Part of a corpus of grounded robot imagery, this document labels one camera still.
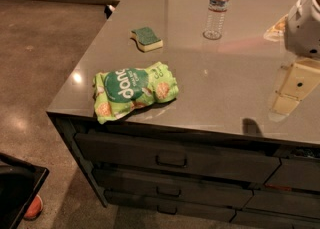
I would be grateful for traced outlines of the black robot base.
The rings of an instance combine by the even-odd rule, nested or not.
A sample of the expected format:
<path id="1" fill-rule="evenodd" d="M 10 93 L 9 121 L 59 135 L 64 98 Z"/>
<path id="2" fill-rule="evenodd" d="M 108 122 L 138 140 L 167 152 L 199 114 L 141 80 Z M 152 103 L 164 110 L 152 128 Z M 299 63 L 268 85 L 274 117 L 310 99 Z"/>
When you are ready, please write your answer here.
<path id="1" fill-rule="evenodd" d="M 49 170 L 0 153 L 0 229 L 17 229 Z"/>

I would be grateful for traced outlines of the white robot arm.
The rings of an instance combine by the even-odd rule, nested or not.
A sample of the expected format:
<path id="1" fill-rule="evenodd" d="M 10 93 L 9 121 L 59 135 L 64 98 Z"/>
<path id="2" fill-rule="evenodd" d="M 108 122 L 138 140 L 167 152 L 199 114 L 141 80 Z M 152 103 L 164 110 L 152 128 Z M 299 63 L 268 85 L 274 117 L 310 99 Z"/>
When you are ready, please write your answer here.
<path id="1" fill-rule="evenodd" d="M 320 0 L 297 0 L 286 19 L 284 40 L 297 56 L 320 58 Z"/>

